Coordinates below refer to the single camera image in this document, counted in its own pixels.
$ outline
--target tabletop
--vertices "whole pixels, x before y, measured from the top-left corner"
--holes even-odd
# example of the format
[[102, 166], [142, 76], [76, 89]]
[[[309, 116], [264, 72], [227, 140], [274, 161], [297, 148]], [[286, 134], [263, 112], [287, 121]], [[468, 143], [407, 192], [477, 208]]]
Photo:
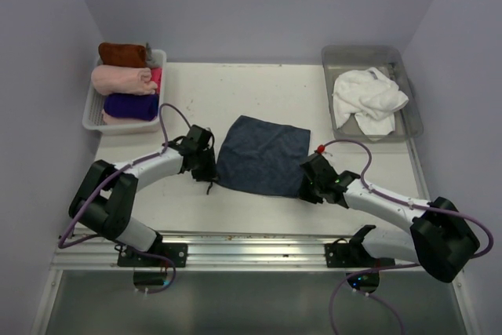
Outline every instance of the tabletop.
[[[333, 139], [322, 66], [167, 63], [165, 101], [192, 124], [209, 127], [216, 155], [240, 115], [311, 131], [310, 150]], [[185, 135], [176, 112], [163, 111], [169, 138]], [[120, 162], [159, 148], [162, 132], [102, 136], [96, 159]], [[373, 183], [419, 197], [416, 160], [407, 143], [371, 144]], [[336, 144], [326, 155], [336, 171], [360, 172], [366, 153], [357, 145]], [[166, 177], [136, 194], [133, 217], [158, 231], [274, 235], [352, 235], [365, 224], [393, 228], [367, 213], [324, 203], [232, 191], [195, 182], [190, 173]]]

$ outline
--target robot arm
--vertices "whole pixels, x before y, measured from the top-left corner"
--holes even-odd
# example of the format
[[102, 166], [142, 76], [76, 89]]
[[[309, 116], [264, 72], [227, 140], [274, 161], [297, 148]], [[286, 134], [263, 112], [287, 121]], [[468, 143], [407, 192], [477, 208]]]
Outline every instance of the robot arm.
[[[300, 198], [303, 200], [313, 203], [326, 200], [347, 209], [361, 210], [402, 230], [382, 231], [374, 225], [366, 225], [348, 244], [336, 246], [340, 250], [335, 251], [340, 251], [346, 258], [352, 258], [355, 262], [381, 257], [408, 260], [420, 263], [436, 279], [451, 282], [479, 248], [479, 240], [464, 219], [412, 208], [412, 205], [418, 205], [457, 211], [447, 199], [437, 198], [434, 202], [428, 202], [372, 184], [369, 184], [368, 189], [358, 174], [348, 171], [336, 173], [317, 152], [300, 166], [304, 170], [300, 189]], [[409, 205], [382, 198], [373, 190]]]
[[94, 162], [70, 205], [70, 217], [76, 216], [107, 177], [132, 166], [104, 187], [104, 191], [111, 191], [108, 198], [101, 194], [95, 197], [79, 222], [113, 242], [131, 246], [140, 252], [163, 254], [161, 235], [131, 217], [134, 197], [149, 184], [186, 171], [191, 171], [196, 180], [213, 182], [216, 178], [216, 163], [213, 146], [209, 146], [212, 138], [210, 131], [192, 126], [185, 137], [170, 141], [164, 152], [160, 150], [157, 154], [137, 158], [134, 162]]

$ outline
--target white wall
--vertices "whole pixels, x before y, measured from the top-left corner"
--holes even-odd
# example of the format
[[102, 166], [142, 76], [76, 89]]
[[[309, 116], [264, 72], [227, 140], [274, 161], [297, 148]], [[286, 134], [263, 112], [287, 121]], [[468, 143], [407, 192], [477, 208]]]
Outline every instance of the white wall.
[[103, 36], [171, 60], [320, 62], [330, 43], [408, 44], [432, 0], [86, 0]]
[[466, 267], [485, 335], [502, 325], [501, 20], [502, 0], [435, 0], [404, 53], [424, 121], [417, 146], [429, 190], [495, 235], [493, 252]]
[[93, 160], [81, 119], [101, 37], [83, 0], [0, 0], [0, 14], [0, 333], [17, 335]]

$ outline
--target white plastic basket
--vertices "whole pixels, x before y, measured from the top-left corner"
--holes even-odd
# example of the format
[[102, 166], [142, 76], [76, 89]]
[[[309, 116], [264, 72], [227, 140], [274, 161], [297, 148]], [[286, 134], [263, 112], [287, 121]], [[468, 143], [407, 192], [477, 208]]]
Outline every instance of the white plastic basket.
[[[162, 77], [158, 106], [160, 106], [165, 98], [166, 92], [166, 53], [162, 50], [152, 50], [152, 57], [155, 63], [162, 67]], [[101, 59], [96, 59], [96, 66], [101, 64]], [[100, 95], [89, 80], [89, 92], [87, 93], [87, 101], [85, 102], [84, 115], [82, 117], [82, 125], [86, 129], [100, 131], [103, 135], [120, 135], [124, 133], [152, 133], [160, 129], [160, 121], [158, 117], [149, 122], [130, 123], [128, 125], [107, 125], [103, 122], [101, 111], [104, 106], [106, 97]]]

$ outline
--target crumpled white towel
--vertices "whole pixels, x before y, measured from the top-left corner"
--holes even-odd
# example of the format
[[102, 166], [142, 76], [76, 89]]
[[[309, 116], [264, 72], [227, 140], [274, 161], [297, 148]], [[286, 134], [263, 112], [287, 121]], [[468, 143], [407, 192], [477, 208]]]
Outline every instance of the crumpled white towel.
[[339, 129], [355, 114], [365, 135], [388, 135], [395, 130], [394, 113], [408, 103], [398, 85], [371, 67], [338, 76], [333, 91], [333, 110]]

